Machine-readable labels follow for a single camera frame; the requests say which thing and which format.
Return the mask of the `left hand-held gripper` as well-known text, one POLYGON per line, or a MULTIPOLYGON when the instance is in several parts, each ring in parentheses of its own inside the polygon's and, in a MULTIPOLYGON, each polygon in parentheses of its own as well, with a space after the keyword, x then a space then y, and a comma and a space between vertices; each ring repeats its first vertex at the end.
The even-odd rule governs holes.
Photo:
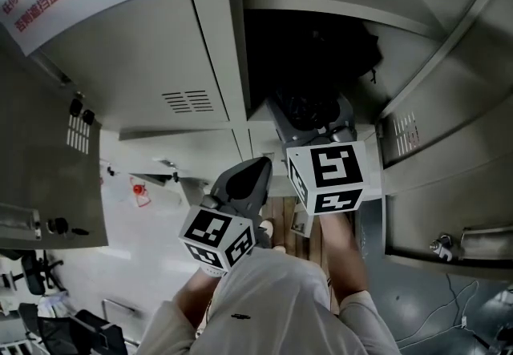
POLYGON ((213 184, 211 195, 221 209, 198 205, 189 208, 179 239, 193 260, 229 272, 252 251, 272 174, 273 164, 268 157, 239 163, 213 184))

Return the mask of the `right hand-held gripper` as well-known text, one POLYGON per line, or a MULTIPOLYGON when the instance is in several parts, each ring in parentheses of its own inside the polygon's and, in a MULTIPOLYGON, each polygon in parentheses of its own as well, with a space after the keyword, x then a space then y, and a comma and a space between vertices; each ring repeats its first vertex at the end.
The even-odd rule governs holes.
POLYGON ((267 108, 285 145, 287 174, 302 205, 311 216, 358 209, 367 191, 366 146, 357 141, 353 106, 340 94, 340 116, 346 126, 319 135, 301 146, 297 130, 275 99, 267 108))

